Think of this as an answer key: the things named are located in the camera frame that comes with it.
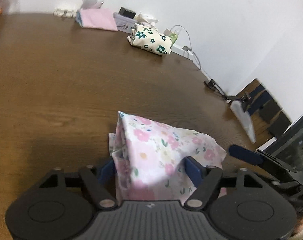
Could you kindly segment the white wall socket strip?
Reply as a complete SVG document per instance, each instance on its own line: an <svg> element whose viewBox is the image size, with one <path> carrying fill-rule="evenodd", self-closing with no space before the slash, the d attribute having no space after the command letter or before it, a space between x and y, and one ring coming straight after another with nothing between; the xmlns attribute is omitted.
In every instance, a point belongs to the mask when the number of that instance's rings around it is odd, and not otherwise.
<svg viewBox="0 0 303 240"><path fill-rule="evenodd" d="M54 16L64 17L64 18L75 18L76 14L77 14L76 10L67 10L61 8L56 8L53 12Z"/></svg>

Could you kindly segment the pink folded cloth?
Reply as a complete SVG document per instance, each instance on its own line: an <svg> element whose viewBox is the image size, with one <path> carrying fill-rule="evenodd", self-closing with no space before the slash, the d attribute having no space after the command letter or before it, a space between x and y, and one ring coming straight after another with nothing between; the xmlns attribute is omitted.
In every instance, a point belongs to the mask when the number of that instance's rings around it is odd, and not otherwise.
<svg viewBox="0 0 303 240"><path fill-rule="evenodd" d="M109 9L80 9L76 12L75 21L85 29L117 32L117 25L113 13Z"/></svg>

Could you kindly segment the cream green-flower folded cloth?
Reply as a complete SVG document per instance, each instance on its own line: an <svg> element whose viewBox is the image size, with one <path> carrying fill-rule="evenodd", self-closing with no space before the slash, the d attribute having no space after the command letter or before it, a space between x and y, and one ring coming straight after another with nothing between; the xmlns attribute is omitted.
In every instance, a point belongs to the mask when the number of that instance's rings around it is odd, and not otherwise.
<svg viewBox="0 0 303 240"><path fill-rule="evenodd" d="M156 29L143 24L135 24L127 37L131 46L146 50L160 56L171 53L172 41L170 37L160 34Z"/></svg>

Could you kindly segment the lavender box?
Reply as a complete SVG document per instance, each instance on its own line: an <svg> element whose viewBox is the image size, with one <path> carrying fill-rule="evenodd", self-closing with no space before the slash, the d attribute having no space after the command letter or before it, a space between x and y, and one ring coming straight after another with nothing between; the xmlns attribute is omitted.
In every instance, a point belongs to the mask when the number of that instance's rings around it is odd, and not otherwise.
<svg viewBox="0 0 303 240"><path fill-rule="evenodd" d="M123 15L120 15L116 12L113 13L113 18L116 23L116 27L118 31L122 31L124 33L130 34L132 27L137 23L136 20L127 18Z"/></svg>

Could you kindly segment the small black box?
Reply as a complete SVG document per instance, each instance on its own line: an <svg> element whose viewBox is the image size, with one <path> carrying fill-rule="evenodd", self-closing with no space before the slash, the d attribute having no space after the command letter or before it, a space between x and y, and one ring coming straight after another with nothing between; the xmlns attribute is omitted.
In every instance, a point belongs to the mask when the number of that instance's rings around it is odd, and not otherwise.
<svg viewBox="0 0 303 240"><path fill-rule="evenodd" d="M121 16L130 18L130 19L134 19L136 16L136 12L134 12L130 9L126 9L125 7L121 7L118 14Z"/></svg>

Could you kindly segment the white power strip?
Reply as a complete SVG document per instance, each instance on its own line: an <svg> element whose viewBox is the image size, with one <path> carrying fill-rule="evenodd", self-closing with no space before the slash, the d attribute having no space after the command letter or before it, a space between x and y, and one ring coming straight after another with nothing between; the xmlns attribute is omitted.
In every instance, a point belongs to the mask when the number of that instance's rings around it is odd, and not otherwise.
<svg viewBox="0 0 303 240"><path fill-rule="evenodd" d="M176 46L175 44L172 46L172 52L176 53L188 60L195 61L195 57L192 52L183 50L182 47Z"/></svg>

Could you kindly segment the white round speaker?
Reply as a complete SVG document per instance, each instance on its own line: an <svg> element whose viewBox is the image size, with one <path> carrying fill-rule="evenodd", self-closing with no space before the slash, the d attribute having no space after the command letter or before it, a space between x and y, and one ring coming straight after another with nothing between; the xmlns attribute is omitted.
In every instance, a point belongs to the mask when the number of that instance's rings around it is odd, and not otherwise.
<svg viewBox="0 0 303 240"><path fill-rule="evenodd" d="M104 3L104 0L83 0L82 8L84 9L99 9Z"/></svg>

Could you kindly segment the pink floral garment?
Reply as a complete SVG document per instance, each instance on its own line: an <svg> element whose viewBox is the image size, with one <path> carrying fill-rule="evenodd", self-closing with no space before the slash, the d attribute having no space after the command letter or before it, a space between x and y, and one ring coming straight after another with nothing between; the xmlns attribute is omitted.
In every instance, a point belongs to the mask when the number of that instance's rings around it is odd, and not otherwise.
<svg viewBox="0 0 303 240"><path fill-rule="evenodd" d="M116 165L116 198L124 200L179 200L196 190L183 159L193 157L203 166L222 167L226 151L207 134L177 128L137 115L118 113L109 152Z"/></svg>

